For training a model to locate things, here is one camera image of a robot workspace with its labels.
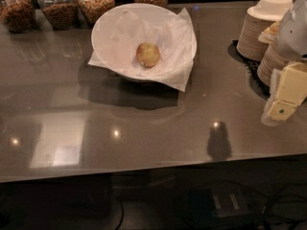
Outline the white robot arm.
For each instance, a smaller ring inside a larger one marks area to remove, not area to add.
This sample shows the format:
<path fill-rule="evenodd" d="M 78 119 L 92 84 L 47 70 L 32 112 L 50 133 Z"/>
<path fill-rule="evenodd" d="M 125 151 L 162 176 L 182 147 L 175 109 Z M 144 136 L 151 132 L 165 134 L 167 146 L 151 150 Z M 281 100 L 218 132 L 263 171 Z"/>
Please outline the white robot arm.
<path fill-rule="evenodd" d="M 257 70 L 270 88 L 261 122 L 286 122 L 307 98 L 307 0 L 295 0 L 279 23 L 260 34 L 270 45 Z"/>

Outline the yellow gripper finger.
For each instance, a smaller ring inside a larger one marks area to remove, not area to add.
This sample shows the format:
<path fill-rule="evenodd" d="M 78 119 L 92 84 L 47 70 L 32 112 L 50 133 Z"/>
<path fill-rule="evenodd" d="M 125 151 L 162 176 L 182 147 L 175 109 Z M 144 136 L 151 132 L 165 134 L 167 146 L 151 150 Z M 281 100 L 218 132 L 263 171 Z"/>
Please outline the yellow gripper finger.
<path fill-rule="evenodd" d="M 277 38 L 280 22 L 276 21 L 272 23 L 267 29 L 265 29 L 259 36 L 258 40 L 262 43 L 271 44 Z"/>
<path fill-rule="evenodd" d="M 261 122 L 274 127 L 290 119 L 307 98 L 307 64 L 291 62 L 282 71 L 274 69 L 270 93 Z"/>

